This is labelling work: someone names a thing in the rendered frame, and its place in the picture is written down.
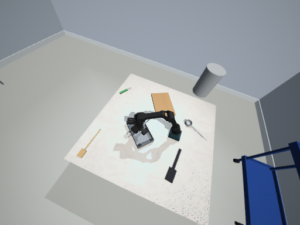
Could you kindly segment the grey metal roasting tin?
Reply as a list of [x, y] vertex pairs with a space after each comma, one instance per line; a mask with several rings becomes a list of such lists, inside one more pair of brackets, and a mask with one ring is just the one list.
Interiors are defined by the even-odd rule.
[[[130, 133], [133, 133], [131, 131], [131, 128], [134, 126], [134, 124], [127, 124], [127, 126], [129, 128]], [[137, 134], [132, 135], [134, 142], [138, 149], [145, 145], [148, 145], [154, 141], [154, 138], [153, 138], [151, 132], [149, 131], [147, 125], [145, 124], [143, 127], [148, 130], [148, 132], [145, 135], [142, 135], [141, 131], [138, 131]]]

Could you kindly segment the light wooden board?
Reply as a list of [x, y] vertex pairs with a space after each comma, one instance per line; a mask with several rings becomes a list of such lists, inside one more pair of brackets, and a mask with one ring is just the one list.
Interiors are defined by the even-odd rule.
[[154, 104], [155, 112], [158, 111], [172, 111], [175, 114], [169, 93], [151, 93], [152, 101]]

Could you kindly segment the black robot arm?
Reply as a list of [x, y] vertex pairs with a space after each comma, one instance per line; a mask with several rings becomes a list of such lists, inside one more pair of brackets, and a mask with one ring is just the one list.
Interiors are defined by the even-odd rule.
[[[167, 113], [167, 116], [165, 116], [165, 113]], [[174, 112], [172, 111], [158, 111], [158, 112], [150, 112], [150, 113], [144, 113], [144, 112], [138, 112], [134, 115], [134, 118], [127, 118], [127, 124], [134, 124], [134, 126], [131, 128], [131, 131], [135, 134], [138, 133], [139, 127], [137, 125], [142, 125], [143, 122], [145, 122], [148, 119], [153, 118], [163, 118], [164, 120], [172, 123], [172, 134], [178, 135], [181, 134], [180, 125], [177, 124], [174, 116]]]

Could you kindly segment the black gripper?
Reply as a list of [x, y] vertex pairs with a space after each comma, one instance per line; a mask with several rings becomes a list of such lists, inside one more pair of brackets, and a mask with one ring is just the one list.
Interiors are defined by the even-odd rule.
[[139, 131], [141, 131], [142, 135], [145, 135], [148, 132], [148, 130], [143, 127], [143, 123], [142, 123], [142, 125], [137, 125], [136, 124], [136, 126], [139, 127]]

